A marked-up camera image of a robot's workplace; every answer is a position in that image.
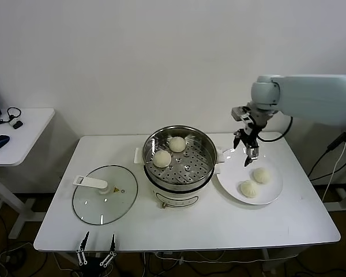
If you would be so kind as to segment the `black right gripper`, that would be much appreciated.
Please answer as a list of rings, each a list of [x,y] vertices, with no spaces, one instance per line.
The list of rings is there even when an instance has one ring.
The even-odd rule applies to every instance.
[[[261,128],[254,127],[253,129],[249,129],[249,131],[250,133],[247,134],[246,129],[237,130],[233,140],[233,149],[236,149],[240,142],[242,142],[246,147],[245,167],[257,160],[259,155],[257,136],[261,131]]]

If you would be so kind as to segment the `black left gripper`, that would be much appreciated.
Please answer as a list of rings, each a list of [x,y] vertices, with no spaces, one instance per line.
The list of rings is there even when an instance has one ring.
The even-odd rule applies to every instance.
[[[87,245],[87,240],[89,237],[89,232],[86,233],[84,239],[80,243],[80,248],[76,250],[78,264],[82,272],[103,272],[106,270],[105,265],[110,265],[112,260],[116,257],[115,252],[115,235],[112,235],[111,245],[108,255],[102,258],[85,258],[85,247]]]

